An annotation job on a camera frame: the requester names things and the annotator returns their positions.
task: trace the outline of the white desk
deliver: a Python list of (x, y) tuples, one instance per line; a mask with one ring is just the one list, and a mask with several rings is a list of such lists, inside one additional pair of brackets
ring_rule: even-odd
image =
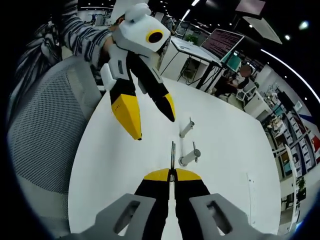
[[(202, 75), (206, 72), (209, 63), (215, 62), (216, 64), (221, 65), (212, 56), (203, 51), (200, 47), (173, 36), (171, 37), (170, 44), (163, 57), (159, 72), (165, 78), (178, 80), (180, 73), (184, 67), (184, 64), (186, 63), (189, 56), (191, 56), (192, 59), (200, 62), (197, 73), (194, 76), (195, 80), (202, 77)], [(210, 76), (215, 72), (215, 68), (210, 71), (206, 80), (208, 80)], [(191, 86), (196, 87), (198, 82), (192, 84)], [(201, 87), (201, 90), (204, 91), (210, 84), (210, 82), (211, 81), (208, 81), (206, 84), (204, 84)]]
[(272, 109), (265, 102), (258, 91), (255, 91), (254, 97), (244, 106), (244, 111), (259, 121), (264, 120), (272, 113)]
[[(117, 122), (108, 93), (100, 101), (84, 131), (72, 167), (68, 196), (71, 232), (79, 233), (92, 226), (98, 212), (123, 194), (133, 194), (146, 174), (169, 168), (172, 141), (176, 143), (178, 168), (182, 146), (186, 154), (194, 140), (201, 157), (186, 169), (199, 174), (210, 193), (220, 193), (242, 209), (255, 228), (276, 234), (281, 212), (280, 183), (261, 124), (193, 87), (169, 79), (164, 79), (164, 84), (175, 104), (174, 123), (136, 88), (142, 141), (133, 140)], [(178, 137), (179, 129), (185, 127), (189, 117), (195, 126), (182, 140)], [(169, 200), (166, 222), (162, 239), (182, 239), (174, 199)]]

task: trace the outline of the gray office chair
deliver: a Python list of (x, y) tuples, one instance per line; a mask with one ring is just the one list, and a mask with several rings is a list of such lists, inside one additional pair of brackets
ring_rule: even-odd
[(253, 81), (251, 81), (249, 79), (249, 83), (247, 85), (245, 85), (245, 87), (243, 89), (237, 90), (235, 97), (242, 102), (244, 102), (245, 99), (247, 101), (249, 101), (250, 99), (252, 99), (254, 97), (256, 90), (257, 90), (257, 86), (255, 85), (255, 83)]
[(56, 238), (70, 233), (71, 170), (100, 99), (89, 64), (71, 56), (31, 87), (9, 127), (8, 146), (21, 189)]

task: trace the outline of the computer monitor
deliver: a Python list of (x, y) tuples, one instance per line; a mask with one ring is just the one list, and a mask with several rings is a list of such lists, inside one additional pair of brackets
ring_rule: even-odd
[(243, 38), (243, 35), (235, 32), (215, 29), (201, 47), (205, 52), (213, 55), (212, 57), (221, 62)]

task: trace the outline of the table surface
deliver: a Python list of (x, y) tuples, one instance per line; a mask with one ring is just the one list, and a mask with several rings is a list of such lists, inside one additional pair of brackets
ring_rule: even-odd
[(175, 45), (175, 47), (178, 49), (178, 51), (193, 55), (194, 57), (198, 57), (200, 59), (203, 59), (205, 61), (215, 62), (220, 65), (220, 63), (214, 59), (212, 56), (210, 56), (208, 53), (203, 51), (199, 46), (190, 44), (189, 42), (182, 40), (180, 38), (171, 37), (171, 42)]
[[(169, 168), (172, 141), (176, 143), (176, 168), (180, 167), (179, 157), (189, 153), (195, 141), (201, 151), (199, 161), (182, 168), (199, 174), (210, 193), (221, 194), (244, 211), (253, 227), (276, 234), (281, 213), (280, 181), (260, 122), (203, 91), (163, 80), (174, 101), (176, 121), (170, 122), (136, 87), (142, 141), (133, 140), (117, 122), (109, 94), (101, 99), (72, 167), (68, 193), (71, 232), (92, 226), (98, 212), (125, 193), (133, 194), (148, 173)], [(195, 126), (181, 139), (179, 131), (189, 117)], [(182, 239), (173, 196), (168, 205), (162, 239)]]

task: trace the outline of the black metal stand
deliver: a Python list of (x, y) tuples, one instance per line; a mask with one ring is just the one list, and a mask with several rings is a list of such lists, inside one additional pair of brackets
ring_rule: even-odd
[(219, 69), (219, 71), (217, 72), (217, 74), (214, 76), (214, 78), (212, 79), (212, 81), (210, 82), (210, 84), (206, 87), (205, 92), (207, 92), (209, 90), (209, 88), (211, 87), (211, 85), (214, 83), (214, 81), (217, 79), (217, 77), (219, 76), (219, 74), (222, 72), (222, 70), (226, 67), (227, 63), (229, 62), (231, 56), (234, 54), (235, 52), (235, 48), (230, 52), (229, 56), (227, 57), (227, 59), (225, 60), (225, 62), (222, 63), (221, 68)]
[(207, 77), (209, 76), (209, 73), (211, 72), (211, 70), (214, 68), (215, 63), (214, 62), (210, 62), (209, 66), (206, 68), (204, 74), (202, 75), (200, 81), (198, 82), (198, 84), (196, 85), (196, 89), (200, 89), (202, 87), (202, 85), (204, 84), (205, 80), (207, 79)]

